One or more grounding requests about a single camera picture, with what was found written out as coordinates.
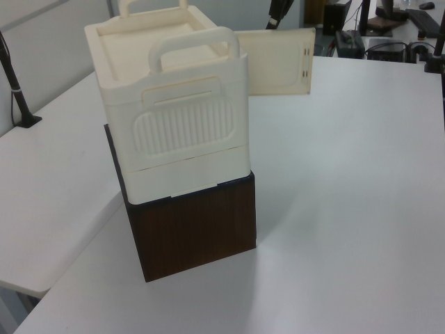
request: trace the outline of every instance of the dark brown wooden box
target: dark brown wooden box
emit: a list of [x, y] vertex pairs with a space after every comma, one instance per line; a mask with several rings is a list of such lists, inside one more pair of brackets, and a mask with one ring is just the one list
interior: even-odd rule
[[132, 205], [105, 125], [145, 281], [256, 247], [253, 173], [175, 198]]

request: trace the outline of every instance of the white desk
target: white desk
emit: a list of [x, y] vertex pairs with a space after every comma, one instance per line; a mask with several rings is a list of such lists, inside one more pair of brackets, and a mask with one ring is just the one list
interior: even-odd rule
[[121, 207], [16, 334], [442, 334], [444, 139], [439, 75], [315, 58], [250, 100], [256, 250], [145, 283]]
[[122, 204], [92, 74], [0, 138], [0, 286], [42, 297]]

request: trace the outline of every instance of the container lid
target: container lid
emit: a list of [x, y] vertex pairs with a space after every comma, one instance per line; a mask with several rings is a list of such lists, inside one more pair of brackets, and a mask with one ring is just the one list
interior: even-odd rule
[[[156, 42], [214, 28], [216, 25], [195, 6], [181, 6], [127, 13], [87, 26], [85, 31], [99, 85], [113, 89], [127, 87], [148, 76], [149, 52]], [[163, 65], [181, 67], [215, 61], [222, 57], [222, 49], [217, 45], [183, 47], [163, 55]]]
[[250, 95], [311, 90], [315, 29], [237, 31], [248, 53]]

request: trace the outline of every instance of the white handle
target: white handle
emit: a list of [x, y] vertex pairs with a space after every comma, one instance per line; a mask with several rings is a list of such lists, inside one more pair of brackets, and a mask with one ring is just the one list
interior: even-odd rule
[[177, 35], [163, 38], [155, 42], [148, 54], [148, 65], [153, 74], [162, 72], [161, 57], [163, 54], [189, 47], [199, 47], [200, 45], [210, 45], [219, 42], [227, 42], [229, 47], [229, 59], [239, 58], [239, 41], [235, 32], [229, 28], [218, 26], [212, 29], [205, 29], [187, 33], [186, 35]]
[[[130, 10], [129, 5], [132, 2], [135, 2], [137, 0], [119, 0], [119, 13], [120, 17], [127, 18], [130, 16]], [[179, 7], [181, 9], [187, 9], [188, 7], [188, 0], [179, 0]]]

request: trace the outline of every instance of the ribbed panel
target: ribbed panel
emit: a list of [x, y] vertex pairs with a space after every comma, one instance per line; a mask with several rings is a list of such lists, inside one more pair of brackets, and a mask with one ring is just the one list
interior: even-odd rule
[[234, 115], [229, 101], [211, 97], [139, 116], [134, 125], [134, 140], [139, 152], [153, 155], [221, 141], [233, 130]]

